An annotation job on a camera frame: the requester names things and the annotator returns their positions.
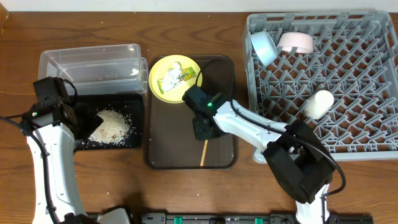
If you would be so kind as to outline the wooden chopstick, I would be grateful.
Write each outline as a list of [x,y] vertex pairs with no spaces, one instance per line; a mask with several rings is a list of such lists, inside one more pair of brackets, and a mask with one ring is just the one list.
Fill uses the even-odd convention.
[[203,145],[202,155],[201,155],[200,167],[204,166],[207,146],[208,146],[208,140],[205,140],[204,145]]

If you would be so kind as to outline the leftover rice pile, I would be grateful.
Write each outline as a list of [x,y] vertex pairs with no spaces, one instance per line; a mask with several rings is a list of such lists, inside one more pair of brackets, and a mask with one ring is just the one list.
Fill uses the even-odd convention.
[[103,120],[89,137],[101,144],[119,144],[126,138],[130,125],[124,116],[115,110],[101,110],[97,115]]

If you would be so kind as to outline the green snack wrapper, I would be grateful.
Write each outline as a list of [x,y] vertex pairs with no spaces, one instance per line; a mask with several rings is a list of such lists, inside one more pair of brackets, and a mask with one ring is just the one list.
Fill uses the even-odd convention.
[[[182,83],[186,82],[187,80],[189,80],[191,78],[195,78],[195,77],[196,77],[196,73],[195,73],[195,71],[194,71],[194,69],[192,67],[182,68],[182,72],[181,72],[181,75],[180,75],[180,82],[177,83],[177,85],[174,88],[176,88],[177,86],[179,86]],[[160,78],[160,79],[157,80],[157,85],[158,85],[158,88],[160,90],[160,93],[163,95],[165,92],[162,90],[162,87],[161,87],[162,79],[163,78]]]

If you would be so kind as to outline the white tissue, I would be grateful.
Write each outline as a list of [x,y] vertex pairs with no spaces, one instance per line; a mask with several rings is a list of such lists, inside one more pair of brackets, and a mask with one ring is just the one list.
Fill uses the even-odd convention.
[[170,91],[180,82],[180,75],[182,72],[181,64],[179,62],[174,62],[173,66],[172,69],[166,72],[165,77],[162,79],[161,87],[164,92]]

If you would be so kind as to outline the yellow plate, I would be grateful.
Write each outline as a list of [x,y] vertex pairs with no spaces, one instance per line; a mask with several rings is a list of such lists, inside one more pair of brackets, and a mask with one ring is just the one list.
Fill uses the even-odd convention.
[[[181,68],[192,67],[196,73],[195,78],[191,78],[181,85],[177,86],[173,90],[165,92],[163,95],[160,93],[160,90],[157,85],[157,80],[165,77],[166,72],[169,69],[172,69],[173,63],[179,62],[181,64]],[[191,58],[183,55],[169,55],[159,59],[151,68],[149,73],[149,87],[151,92],[158,97],[158,99],[166,102],[166,103],[182,103],[183,94],[194,84],[201,86],[203,77],[200,77],[197,80],[198,74],[200,72],[199,65]]]

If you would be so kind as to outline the light blue bowl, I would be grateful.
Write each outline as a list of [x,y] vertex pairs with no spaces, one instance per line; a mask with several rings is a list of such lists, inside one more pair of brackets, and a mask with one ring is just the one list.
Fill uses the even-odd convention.
[[265,67],[277,58],[277,48],[268,32],[261,31],[252,34],[251,43],[257,57]]

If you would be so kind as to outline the white cup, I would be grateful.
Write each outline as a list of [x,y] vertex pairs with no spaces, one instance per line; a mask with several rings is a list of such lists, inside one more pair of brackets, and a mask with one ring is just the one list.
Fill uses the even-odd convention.
[[320,119],[334,104],[332,93],[327,90],[320,90],[314,93],[309,99],[308,104],[304,108],[304,113],[313,119]]

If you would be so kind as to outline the white pink bowl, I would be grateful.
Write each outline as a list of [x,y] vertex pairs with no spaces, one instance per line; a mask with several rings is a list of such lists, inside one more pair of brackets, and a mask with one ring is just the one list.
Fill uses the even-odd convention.
[[300,54],[313,53],[313,39],[308,34],[287,32],[280,37],[277,48],[286,52],[291,52],[296,48],[296,52]]

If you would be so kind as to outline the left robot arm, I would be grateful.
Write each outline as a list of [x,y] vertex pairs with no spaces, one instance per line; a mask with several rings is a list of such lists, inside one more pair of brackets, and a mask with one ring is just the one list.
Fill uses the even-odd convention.
[[34,223],[132,223],[126,207],[116,206],[89,216],[76,182],[75,148],[103,120],[89,111],[75,111],[66,79],[46,77],[34,82],[37,102],[22,115],[21,127],[32,153],[35,175]]

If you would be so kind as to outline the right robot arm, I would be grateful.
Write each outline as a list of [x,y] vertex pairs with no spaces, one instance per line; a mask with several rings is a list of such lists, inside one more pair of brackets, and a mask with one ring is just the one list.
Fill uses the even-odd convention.
[[194,112],[197,140],[233,134],[252,144],[282,189],[295,200],[299,223],[327,223],[326,198],[333,173],[340,170],[320,139],[304,122],[266,119],[219,93],[191,86],[182,100]]

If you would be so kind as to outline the grey dishwasher rack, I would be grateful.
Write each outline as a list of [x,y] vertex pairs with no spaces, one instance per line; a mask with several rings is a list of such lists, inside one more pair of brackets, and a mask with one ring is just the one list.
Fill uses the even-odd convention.
[[[279,51],[264,66],[251,35],[312,36],[313,53]],[[397,36],[385,11],[251,14],[243,31],[249,109],[274,121],[300,119],[337,161],[397,158]],[[326,115],[304,113],[320,90],[334,97]]]

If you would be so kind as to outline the brown serving tray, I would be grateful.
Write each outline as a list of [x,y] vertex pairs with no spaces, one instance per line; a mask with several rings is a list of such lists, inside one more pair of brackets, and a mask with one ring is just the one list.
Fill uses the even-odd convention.
[[[197,80],[208,94],[229,94],[233,61],[224,55],[191,55],[200,67]],[[146,162],[154,169],[225,169],[238,154],[231,134],[208,140],[205,163],[200,167],[205,140],[195,138],[194,112],[184,103],[166,103],[150,90]]]

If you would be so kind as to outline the black plastic tray bin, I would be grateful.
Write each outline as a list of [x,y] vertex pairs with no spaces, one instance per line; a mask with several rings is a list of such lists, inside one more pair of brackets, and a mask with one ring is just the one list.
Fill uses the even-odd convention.
[[77,148],[78,150],[124,149],[141,145],[144,120],[144,102],[141,95],[137,93],[83,95],[78,97],[77,103],[87,104],[96,114],[101,110],[115,110],[121,113],[130,125],[126,138],[119,144],[101,144],[88,139],[84,148]]

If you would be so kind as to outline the clear plastic bin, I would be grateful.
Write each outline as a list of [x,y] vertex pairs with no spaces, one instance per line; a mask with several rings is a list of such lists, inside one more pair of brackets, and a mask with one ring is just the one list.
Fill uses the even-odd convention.
[[81,95],[147,93],[148,66],[137,44],[47,50],[38,79],[67,79]]

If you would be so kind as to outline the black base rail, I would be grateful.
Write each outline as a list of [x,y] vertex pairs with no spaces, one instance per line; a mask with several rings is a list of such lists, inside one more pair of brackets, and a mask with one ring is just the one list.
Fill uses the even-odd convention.
[[[140,217],[141,224],[297,224],[294,214],[272,215],[168,215],[146,213]],[[374,224],[372,216],[330,215],[328,224]]]

